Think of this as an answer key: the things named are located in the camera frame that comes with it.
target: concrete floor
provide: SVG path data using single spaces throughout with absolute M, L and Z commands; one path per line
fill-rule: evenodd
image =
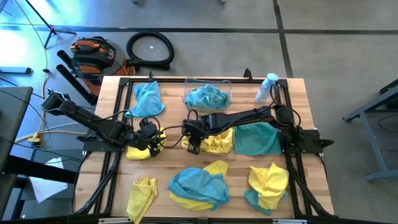
M 25 2 L 20 2 L 32 22 L 41 24 Z M 272 0 L 228 0 L 225 6 L 217 0 L 144 0 L 140 6 L 127 0 L 118 4 L 107 0 L 36 0 L 32 3 L 50 23 L 60 26 L 277 28 Z M 394 10 L 398 2 L 394 0 L 280 0 L 279 4 L 285 29 L 398 29 Z M 96 14 L 85 14 L 84 8 L 88 7 L 95 9 L 92 11 Z M 14 1 L 8 1 L 4 9 L 12 16 L 0 12 L 3 23 L 0 25 L 27 24 Z M 62 63 L 56 52 L 68 49 L 79 36 L 101 35 L 124 48 L 133 34 L 60 34 L 49 43 L 49 69 L 54 72 L 55 66 Z M 154 75 L 240 77 L 249 67 L 255 77 L 264 77 L 269 72 L 286 77 L 278 34 L 164 34 L 174 45 L 175 59 L 172 69 L 153 70 Z M 47 33 L 40 32 L 40 35 L 46 38 Z M 18 85 L 32 86 L 34 92 L 40 94 L 45 60 L 34 32 L 29 26 L 22 26 L 19 31 L 0 30 L 0 40 L 10 43 L 2 46 L 7 54 L 0 55 L 0 65 L 34 69 L 31 75 L 2 77 Z M 346 124 L 341 117 L 377 97 L 380 88 L 397 78 L 398 35 L 286 34 L 286 40 L 293 76 L 305 79 L 315 125 L 324 138 L 335 140 L 334 145 L 326 148 L 324 156 L 335 213 L 343 218 L 396 223 L 398 180 L 365 181 L 366 174 L 379 170 L 375 157 L 360 121 Z M 150 38 L 135 44 L 134 51 L 147 59 L 157 59 L 166 53 L 158 40 Z M 142 69 L 140 74 L 147 75 L 147 72 Z M 0 86 L 8 84 L 0 81 Z M 51 74 L 46 87 L 67 92 L 75 102 L 88 106 L 57 72 Z M 36 108 L 40 108 L 40 101 L 32 96 L 31 103 Z M 47 121 L 48 126 L 72 122 L 64 116 L 47 116 Z M 18 136 L 35 132 L 39 122 L 29 108 Z M 85 131 L 82 125 L 62 129 Z M 82 147 L 69 134 L 53 134 L 47 145 L 49 149 Z M 30 155 L 29 150 L 18 147 L 12 153 L 22 157 Z M 63 197 L 40 204 L 33 201 L 25 205 L 23 214 L 27 218 L 64 214 L 68 212 L 68 203 Z

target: blue bottle cap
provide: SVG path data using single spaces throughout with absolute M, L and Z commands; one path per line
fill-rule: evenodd
M 267 78 L 273 82 L 276 82 L 279 80 L 279 76 L 275 73 L 268 73 Z

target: white paper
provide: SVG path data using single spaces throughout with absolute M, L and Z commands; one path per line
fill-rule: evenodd
M 48 162 L 53 162 L 51 164 L 46 164 L 48 166 L 54 166 L 63 169 L 63 164 L 61 157 L 51 159 Z M 54 180 L 45 180 L 37 177 L 30 177 L 32 182 L 33 191 L 35 192 L 37 203 L 44 201 L 45 199 L 59 193 L 68 188 L 68 184 L 63 182 L 58 182 Z

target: yellow cable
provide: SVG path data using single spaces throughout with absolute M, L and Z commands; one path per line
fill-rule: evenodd
M 40 43 L 42 44 L 42 47 L 43 47 L 43 49 L 44 49 L 44 55 L 45 55 L 45 69 L 47 69 L 49 63 L 48 63 L 48 59 L 47 59 L 47 51 L 46 51 L 46 49 L 45 49 L 45 47 L 44 47 L 43 40 L 40 38 L 40 35 L 39 35 L 39 33 L 37 32 L 36 28 L 33 26 L 32 22 L 31 22 L 30 19 L 27 17 L 25 11 L 24 11 L 24 10 L 22 9 L 22 7 L 19 5 L 19 3 L 18 3 L 17 0 L 15 0 L 15 3 L 18 5 L 19 9 L 21 9 L 22 13 L 25 15 L 26 19 L 29 21 L 30 25 L 32 26 L 33 30 L 35 30 L 35 33 L 36 33 L 37 37 L 39 38 Z M 44 90 L 44 89 L 45 89 L 45 83 L 46 83 L 46 82 L 47 82 L 47 72 L 44 72 L 44 79 L 43 79 L 43 84 L 42 84 L 42 98 L 43 98 L 43 100 L 44 100 L 44 98 L 45 98 L 45 97 L 44 97 L 44 95 L 45 95 L 45 93 L 44 93 L 45 90 Z M 39 128 L 38 128 L 38 130 L 37 130 L 36 133 L 39 133 L 39 131 L 40 131 L 42 125 L 43 125 L 43 120 L 45 120 L 45 113 L 44 113 L 44 111 L 42 111 L 42 117 L 43 117 L 43 119 L 40 120 L 40 125 L 39 125 Z
M 48 132 L 49 132 L 49 131 L 39 131 L 39 134 L 46 134 L 46 133 L 48 133 Z M 50 133 L 87 134 L 87 133 L 78 133 L 78 132 L 74 132 L 74 131 L 62 131 L 62 130 L 50 131 Z M 32 137 L 34 134 L 36 134 L 36 133 L 28 134 L 28 135 L 26 135 L 26 136 L 17 138 L 17 139 L 15 140 L 15 142 L 23 141 L 23 140 L 25 140 L 25 139 L 27 139 L 27 138 Z

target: yellow cloth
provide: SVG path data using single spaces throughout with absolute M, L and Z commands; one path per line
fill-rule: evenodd
M 206 170 L 207 172 L 209 172 L 210 175 L 222 174 L 223 178 L 225 180 L 226 171 L 228 170 L 228 166 L 229 166 L 229 164 L 227 162 L 218 160 L 218 161 L 215 161 L 212 164 L 206 166 L 203 169 Z M 201 202 L 201 201 L 197 201 L 197 200 L 181 198 L 179 196 L 176 196 L 172 192 L 170 192 L 170 198 L 174 202 L 181 205 L 181 207 L 183 207 L 187 210 L 191 210 L 191 211 L 206 210 L 206 209 L 209 209 L 214 206 L 212 203 L 209 203 L 209 202 Z
M 161 141 L 162 145 L 165 145 L 167 140 L 166 140 L 166 132 L 163 132 L 160 135 L 161 138 L 165 138 L 163 141 Z M 159 145 L 160 151 L 163 151 L 163 147 Z M 150 158 L 150 153 L 149 149 L 146 149 L 144 151 L 141 151 L 137 149 L 136 147 L 127 147 L 127 153 L 126 153 L 126 158 L 128 159 L 133 159 L 133 160 L 138 160 L 138 159 L 148 159 Z
M 271 164 L 270 168 L 250 166 L 249 184 L 259 192 L 258 205 L 264 209 L 276 209 L 289 182 L 289 172 Z
M 229 153 L 233 145 L 233 136 L 233 128 L 229 128 L 217 136 L 209 136 L 201 142 L 200 150 L 211 153 Z M 188 140 L 189 138 L 184 136 L 181 141 L 181 147 L 188 149 Z
M 156 196 L 156 179 L 144 177 L 141 181 L 132 184 L 126 212 L 135 224 L 141 222 Z

